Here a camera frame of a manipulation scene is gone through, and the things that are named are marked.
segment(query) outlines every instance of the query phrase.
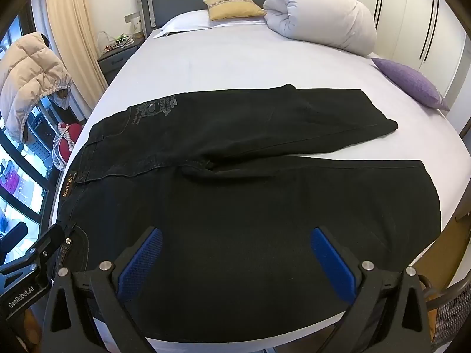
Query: bed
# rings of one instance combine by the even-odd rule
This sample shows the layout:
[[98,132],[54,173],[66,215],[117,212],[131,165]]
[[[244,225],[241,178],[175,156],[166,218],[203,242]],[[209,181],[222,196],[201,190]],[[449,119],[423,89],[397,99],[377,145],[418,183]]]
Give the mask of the bed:
[[[316,158],[423,161],[440,198],[442,229],[471,176],[471,158],[441,112],[412,100],[382,75],[369,58],[318,44],[286,39],[266,25],[233,25],[154,38],[171,18],[204,9],[202,0],[138,0],[147,40],[124,65],[86,123],[69,164],[103,118],[151,99],[187,91],[296,88],[361,89],[399,128],[394,133]],[[263,0],[254,0],[259,5]],[[57,203],[53,220],[57,216]],[[253,352],[296,340],[338,321],[256,341],[192,344],[151,340],[158,351]],[[105,342],[112,343],[98,322]]]

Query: printed graphic on jeans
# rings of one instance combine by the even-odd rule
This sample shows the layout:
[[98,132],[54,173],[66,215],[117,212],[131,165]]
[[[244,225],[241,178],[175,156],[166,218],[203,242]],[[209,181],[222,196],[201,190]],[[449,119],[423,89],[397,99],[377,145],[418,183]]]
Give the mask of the printed graphic on jeans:
[[175,99],[175,95],[159,98],[154,101],[144,102],[137,107],[137,112],[132,124],[138,125],[141,119],[145,118],[146,116],[157,115],[160,113],[163,113],[165,116],[167,116],[176,105],[177,100]]

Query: purple pillow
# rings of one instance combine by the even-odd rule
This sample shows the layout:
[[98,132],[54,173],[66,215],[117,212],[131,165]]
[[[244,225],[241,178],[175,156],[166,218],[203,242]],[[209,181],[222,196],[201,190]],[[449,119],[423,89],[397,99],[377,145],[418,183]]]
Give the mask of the purple pillow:
[[386,77],[394,82],[404,93],[409,94],[418,103],[432,109],[450,111],[435,85],[421,72],[400,63],[371,58],[374,64]]

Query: drawer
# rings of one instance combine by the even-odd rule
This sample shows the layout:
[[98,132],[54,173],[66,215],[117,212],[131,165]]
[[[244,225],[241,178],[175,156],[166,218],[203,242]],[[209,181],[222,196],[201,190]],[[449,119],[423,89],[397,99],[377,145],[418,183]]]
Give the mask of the drawer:
[[113,54],[112,56],[109,56],[105,58],[104,60],[101,60],[99,62],[101,71],[103,72],[103,74],[107,74],[108,72],[111,72],[112,70],[121,69],[123,65],[126,63],[126,61],[128,61],[129,58],[131,58],[131,56],[136,51],[137,51],[137,46],[124,50],[124,51],[120,51],[117,54]]
[[111,82],[118,75],[118,73],[119,73],[119,69],[115,69],[115,70],[111,70],[108,73],[104,74],[105,79],[107,80],[107,83],[111,84]]

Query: jeans leather label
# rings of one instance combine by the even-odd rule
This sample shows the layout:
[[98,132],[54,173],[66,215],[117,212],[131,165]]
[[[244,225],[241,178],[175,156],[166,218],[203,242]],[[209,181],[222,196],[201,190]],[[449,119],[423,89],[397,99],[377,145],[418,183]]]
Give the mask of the jeans leather label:
[[75,178],[77,177],[76,171],[69,171],[65,177],[64,185],[60,193],[61,199],[66,199],[72,192],[72,187],[74,186]]

